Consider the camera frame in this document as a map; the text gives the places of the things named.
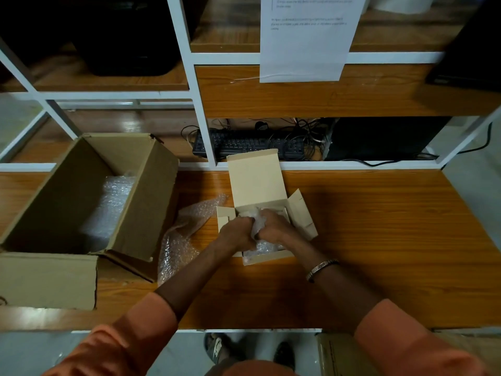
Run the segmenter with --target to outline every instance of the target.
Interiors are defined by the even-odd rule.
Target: foot
[[[287,342],[280,343],[275,351],[275,355],[273,356],[273,362],[295,371],[296,358],[294,357],[294,350],[291,345]]]
[[[205,352],[214,364],[233,357],[238,361],[245,360],[245,355],[239,350],[225,334],[207,333],[204,336]]]

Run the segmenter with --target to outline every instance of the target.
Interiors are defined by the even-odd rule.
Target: bubble wrap
[[[249,218],[254,218],[254,224],[253,224],[252,229],[250,231],[250,236],[253,238],[255,238],[255,236],[258,234],[258,232],[265,227],[266,218],[264,216],[261,216],[260,209],[257,207],[252,209],[252,210],[241,213],[241,214],[239,214],[239,216],[242,216],[242,217],[247,216]],[[284,249],[283,246],[269,243],[266,240],[256,240],[255,246],[256,246],[256,250],[245,251],[243,253],[242,260],[243,260],[244,265],[249,265],[249,260],[251,259],[252,256],[262,255],[264,253],[269,253],[269,252],[277,252],[281,249]]]
[[[80,228],[89,252],[102,251],[117,226],[136,177],[106,177],[97,208]]]
[[[158,261],[159,285],[198,256],[200,251],[191,245],[189,237],[216,214],[216,207],[223,205],[226,198],[225,194],[221,194],[214,199],[198,202],[179,210],[174,225],[167,230],[162,240]]]

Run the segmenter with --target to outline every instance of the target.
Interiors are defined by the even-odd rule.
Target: hand
[[[251,228],[254,224],[253,218],[235,218],[226,223],[219,231],[219,236],[215,240],[228,257],[236,252],[255,250],[255,241],[251,238]]]
[[[258,238],[269,243],[281,244],[286,248],[304,241],[301,234],[285,218],[270,209],[261,210],[266,218],[265,227],[258,232]]]

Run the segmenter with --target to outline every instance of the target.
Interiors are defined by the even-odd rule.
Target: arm
[[[281,216],[263,210],[261,239],[282,244],[309,272],[329,258],[318,251]],[[485,366],[467,352],[452,348],[414,318],[383,299],[340,265],[314,276],[334,313],[355,333],[355,340],[385,375],[487,375]]]
[[[234,253],[255,248],[252,224],[251,218],[230,221],[192,262],[116,322],[94,328],[44,376],[145,375],[217,268]]]

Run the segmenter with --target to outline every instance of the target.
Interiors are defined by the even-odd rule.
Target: cardboard box
[[[288,215],[292,225],[304,238],[311,240],[318,235],[299,189],[287,198],[277,149],[235,154],[228,156],[227,160],[235,208],[217,210],[219,229],[236,215],[258,207],[277,211],[285,209],[284,214]],[[272,252],[254,256],[251,263],[289,256],[292,253],[287,250]]]
[[[0,239],[0,296],[13,306],[91,310],[99,256],[156,281],[153,257],[172,209],[178,165],[149,134],[91,133],[75,140]],[[136,180],[117,227],[105,249],[89,252],[80,227],[95,210],[105,178],[125,174]]]
[[[501,337],[435,335],[453,347],[477,356],[487,365],[490,374],[501,374]],[[317,343],[322,376],[380,376],[353,336],[323,333],[317,335]]]

